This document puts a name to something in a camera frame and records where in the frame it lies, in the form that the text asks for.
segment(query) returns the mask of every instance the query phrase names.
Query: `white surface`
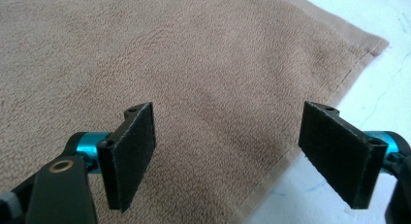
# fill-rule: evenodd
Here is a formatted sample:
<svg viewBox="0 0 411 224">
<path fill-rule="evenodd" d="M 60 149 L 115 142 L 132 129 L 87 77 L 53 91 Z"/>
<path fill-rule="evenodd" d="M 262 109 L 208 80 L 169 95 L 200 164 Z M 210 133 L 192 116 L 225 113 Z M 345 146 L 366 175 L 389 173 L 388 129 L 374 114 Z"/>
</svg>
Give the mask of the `white surface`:
<svg viewBox="0 0 411 224">
<path fill-rule="evenodd" d="M 338 109 L 363 131 L 390 130 L 411 143 L 411 0 L 308 1 L 390 42 Z M 369 209 L 352 210 L 300 155 L 248 223 L 385 223 L 395 183 L 394 177 L 380 175 Z"/>
</svg>

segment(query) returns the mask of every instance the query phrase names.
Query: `screw hole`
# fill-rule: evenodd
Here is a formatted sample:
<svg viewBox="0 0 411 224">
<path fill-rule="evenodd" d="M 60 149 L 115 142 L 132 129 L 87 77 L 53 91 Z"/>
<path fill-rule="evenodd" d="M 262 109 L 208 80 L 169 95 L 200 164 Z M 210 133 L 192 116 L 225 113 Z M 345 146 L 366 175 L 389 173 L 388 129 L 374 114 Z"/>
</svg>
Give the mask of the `screw hole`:
<svg viewBox="0 0 411 224">
<path fill-rule="evenodd" d="M 112 146 L 113 144 L 114 144 L 114 141 L 112 141 L 112 140 L 108 140 L 108 141 L 102 142 L 102 146 L 103 146 L 103 147 L 110 147 L 110 146 Z"/>
<path fill-rule="evenodd" d="M 70 169 L 74 164 L 75 163 L 72 160 L 62 160 L 51 165 L 51 167 L 49 167 L 48 170 L 54 174 L 61 173 Z"/>
</svg>

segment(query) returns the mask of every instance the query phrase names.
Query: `fabric texture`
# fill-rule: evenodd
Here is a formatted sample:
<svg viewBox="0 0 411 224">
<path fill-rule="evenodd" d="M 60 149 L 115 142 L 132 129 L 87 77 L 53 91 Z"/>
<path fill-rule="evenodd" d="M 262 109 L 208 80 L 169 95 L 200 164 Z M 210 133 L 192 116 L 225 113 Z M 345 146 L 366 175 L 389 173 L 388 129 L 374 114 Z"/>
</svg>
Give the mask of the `fabric texture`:
<svg viewBox="0 0 411 224">
<path fill-rule="evenodd" d="M 100 223 L 238 223 L 298 155 L 304 100 L 336 105 L 387 46 L 304 0 L 0 0 L 0 192 L 80 131 L 153 102 L 157 148 Z"/>
</svg>

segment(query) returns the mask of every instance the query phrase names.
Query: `hole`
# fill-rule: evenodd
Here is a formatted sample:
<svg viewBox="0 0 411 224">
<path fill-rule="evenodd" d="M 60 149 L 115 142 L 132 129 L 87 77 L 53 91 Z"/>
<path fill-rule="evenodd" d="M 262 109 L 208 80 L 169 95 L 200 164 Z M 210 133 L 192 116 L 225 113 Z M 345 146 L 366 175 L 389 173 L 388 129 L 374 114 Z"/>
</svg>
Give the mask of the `hole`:
<svg viewBox="0 0 411 224">
<path fill-rule="evenodd" d="M 370 139 L 370 140 L 368 140 L 368 142 L 370 143 L 370 144 L 380 144 L 381 142 L 379 141 L 379 140 L 377 140 L 377 139 Z"/>
<path fill-rule="evenodd" d="M 69 166 L 68 162 L 59 162 L 54 166 L 54 169 L 60 170 L 60 169 L 63 169 L 67 166 Z"/>
<path fill-rule="evenodd" d="M 48 170 L 51 173 L 61 173 L 70 169 L 75 163 L 72 160 L 61 160 L 53 165 L 51 165 Z"/>
<path fill-rule="evenodd" d="M 103 147 L 110 147 L 110 146 L 112 146 L 113 144 L 114 144 L 114 141 L 108 140 L 108 141 L 104 141 L 104 142 L 102 143 L 102 146 L 103 146 Z"/>
</svg>

